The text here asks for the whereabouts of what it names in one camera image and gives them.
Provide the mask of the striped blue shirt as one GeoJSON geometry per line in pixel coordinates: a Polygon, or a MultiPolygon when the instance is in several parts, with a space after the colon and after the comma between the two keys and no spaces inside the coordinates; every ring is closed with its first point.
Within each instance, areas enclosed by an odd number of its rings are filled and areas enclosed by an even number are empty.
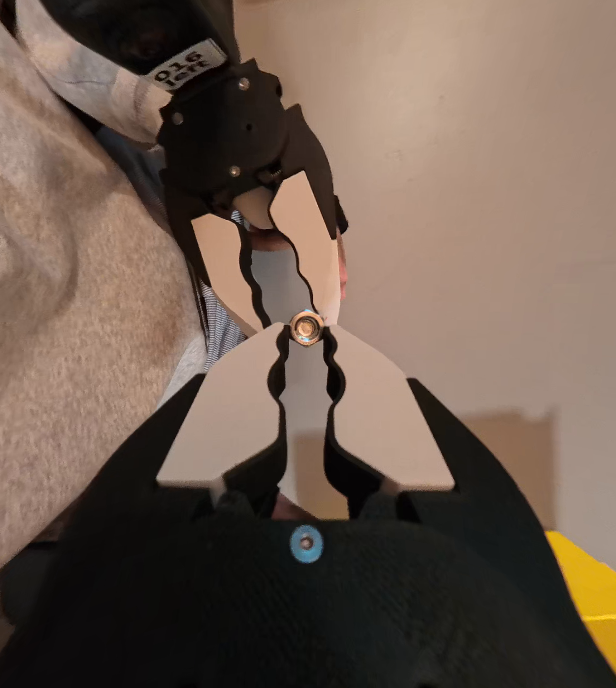
{"type": "MultiPolygon", "coordinates": [[[[126,174],[151,217],[173,237],[166,210],[164,185],[160,178],[160,173],[165,168],[164,150],[158,144],[132,141],[107,126],[100,127],[96,139],[126,174]]],[[[186,267],[206,340],[207,357],[203,371],[207,372],[219,358],[244,342],[245,335],[212,290],[199,279],[188,259],[186,267]]]]}

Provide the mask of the yellow plastic bin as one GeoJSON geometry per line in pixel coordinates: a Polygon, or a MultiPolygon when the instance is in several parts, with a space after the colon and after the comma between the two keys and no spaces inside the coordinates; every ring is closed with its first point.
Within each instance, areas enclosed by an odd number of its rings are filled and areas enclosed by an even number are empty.
{"type": "Polygon", "coordinates": [[[616,572],[559,532],[546,536],[581,619],[616,672],[616,572]]]}

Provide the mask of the person's left hand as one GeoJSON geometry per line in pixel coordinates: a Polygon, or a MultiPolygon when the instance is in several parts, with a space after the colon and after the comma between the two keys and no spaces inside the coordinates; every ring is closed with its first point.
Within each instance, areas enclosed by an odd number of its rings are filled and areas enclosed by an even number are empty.
{"type": "Polygon", "coordinates": [[[288,239],[277,229],[262,229],[250,225],[247,233],[253,251],[271,253],[291,248],[288,239]]]}

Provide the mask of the grey desk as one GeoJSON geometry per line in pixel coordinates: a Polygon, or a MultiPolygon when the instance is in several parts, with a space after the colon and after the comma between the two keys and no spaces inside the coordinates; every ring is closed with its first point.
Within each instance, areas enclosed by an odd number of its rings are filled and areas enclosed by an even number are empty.
{"type": "Polygon", "coordinates": [[[330,160],[339,323],[616,571],[616,1],[235,1],[330,160]]]}

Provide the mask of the silver steel bolt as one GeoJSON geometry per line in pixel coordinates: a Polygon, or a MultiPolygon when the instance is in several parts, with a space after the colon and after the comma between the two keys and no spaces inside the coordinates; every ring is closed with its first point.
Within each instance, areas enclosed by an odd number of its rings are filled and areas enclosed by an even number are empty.
{"type": "Polygon", "coordinates": [[[290,329],[290,335],[292,339],[299,345],[303,347],[311,347],[315,345],[316,343],[320,342],[323,336],[323,331],[324,331],[324,321],[323,318],[321,317],[320,314],[304,309],[303,311],[298,312],[292,317],[292,320],[290,321],[289,324],[289,329],[290,329]],[[295,331],[295,324],[298,320],[300,320],[303,317],[310,317],[313,318],[316,321],[316,332],[315,336],[312,339],[301,339],[296,331],[295,331]]]}

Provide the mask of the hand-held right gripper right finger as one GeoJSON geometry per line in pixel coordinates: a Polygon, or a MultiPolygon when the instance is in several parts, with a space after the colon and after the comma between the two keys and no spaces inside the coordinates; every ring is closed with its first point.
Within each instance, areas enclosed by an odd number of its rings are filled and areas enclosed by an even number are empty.
{"type": "Polygon", "coordinates": [[[339,325],[323,355],[331,400],[324,471],[339,492],[446,492],[454,479],[406,375],[339,325]]]}

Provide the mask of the person's left forearm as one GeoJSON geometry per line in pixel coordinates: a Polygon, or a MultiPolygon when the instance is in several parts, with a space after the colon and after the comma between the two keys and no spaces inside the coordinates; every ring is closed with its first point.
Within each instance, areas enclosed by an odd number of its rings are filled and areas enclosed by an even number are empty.
{"type": "Polygon", "coordinates": [[[39,1],[16,2],[16,36],[62,99],[135,142],[155,144],[168,92],[80,45],[39,1]]]}

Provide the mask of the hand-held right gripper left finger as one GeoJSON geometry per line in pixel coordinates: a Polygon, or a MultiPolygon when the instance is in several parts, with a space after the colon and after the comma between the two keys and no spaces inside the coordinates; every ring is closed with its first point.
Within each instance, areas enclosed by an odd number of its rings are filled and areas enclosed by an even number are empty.
{"type": "Polygon", "coordinates": [[[232,471],[249,467],[280,438],[269,373],[284,333],[284,324],[273,324],[211,366],[159,469],[159,485],[226,492],[232,471]]]}

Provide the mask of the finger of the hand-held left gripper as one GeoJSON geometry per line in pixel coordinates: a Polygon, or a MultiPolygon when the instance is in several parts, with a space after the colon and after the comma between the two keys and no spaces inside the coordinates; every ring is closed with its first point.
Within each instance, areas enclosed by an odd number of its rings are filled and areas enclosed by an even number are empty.
{"type": "Polygon", "coordinates": [[[312,310],[325,325],[335,325],[341,304],[338,241],[329,233],[304,171],[280,183],[269,204],[269,218],[294,250],[312,310]]]}
{"type": "Polygon", "coordinates": [[[227,314],[244,334],[265,329],[268,318],[254,307],[250,248],[241,227],[211,213],[192,219],[191,226],[210,289],[227,314]]]}

